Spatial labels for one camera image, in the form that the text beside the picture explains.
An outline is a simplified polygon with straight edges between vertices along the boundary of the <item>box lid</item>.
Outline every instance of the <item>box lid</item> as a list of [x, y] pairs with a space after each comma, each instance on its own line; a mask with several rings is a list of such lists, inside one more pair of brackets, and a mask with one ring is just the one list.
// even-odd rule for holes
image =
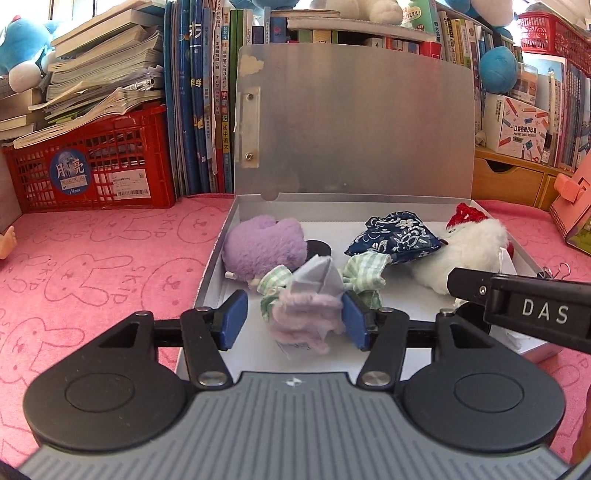
[[465, 67], [384, 48], [245, 46], [235, 192], [470, 198], [474, 128]]

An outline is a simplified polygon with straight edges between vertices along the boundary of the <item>wooden shelf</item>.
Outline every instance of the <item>wooden shelf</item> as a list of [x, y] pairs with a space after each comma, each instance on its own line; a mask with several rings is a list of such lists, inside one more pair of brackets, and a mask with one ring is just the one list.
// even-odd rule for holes
[[554, 190], [554, 182], [559, 173], [572, 176], [571, 172], [560, 168], [476, 147], [472, 198], [503, 200], [548, 210], [558, 195]]

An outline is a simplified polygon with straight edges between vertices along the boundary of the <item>white paper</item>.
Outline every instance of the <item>white paper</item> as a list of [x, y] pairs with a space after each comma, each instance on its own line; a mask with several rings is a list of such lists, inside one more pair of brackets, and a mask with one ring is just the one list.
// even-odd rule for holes
[[113, 172], [111, 182], [116, 200], [149, 199], [151, 197], [144, 168]]

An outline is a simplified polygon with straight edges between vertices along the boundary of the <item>white plush toy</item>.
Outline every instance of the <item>white plush toy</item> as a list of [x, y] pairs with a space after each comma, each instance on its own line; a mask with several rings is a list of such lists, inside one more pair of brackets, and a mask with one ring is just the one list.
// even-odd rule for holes
[[440, 295], [449, 295], [447, 276], [456, 267], [498, 273], [499, 251], [508, 244], [507, 230], [494, 218], [460, 223], [441, 238], [448, 245], [409, 264], [417, 282]]
[[400, 25], [402, 8], [396, 0], [313, 0], [310, 8], [336, 10], [341, 18]]

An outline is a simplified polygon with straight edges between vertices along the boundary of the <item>printed box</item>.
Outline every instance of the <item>printed box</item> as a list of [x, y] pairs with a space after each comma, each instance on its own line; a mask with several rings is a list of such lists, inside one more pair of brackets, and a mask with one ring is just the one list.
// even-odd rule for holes
[[492, 151], [540, 162], [548, 112], [504, 95], [486, 94], [482, 129]]

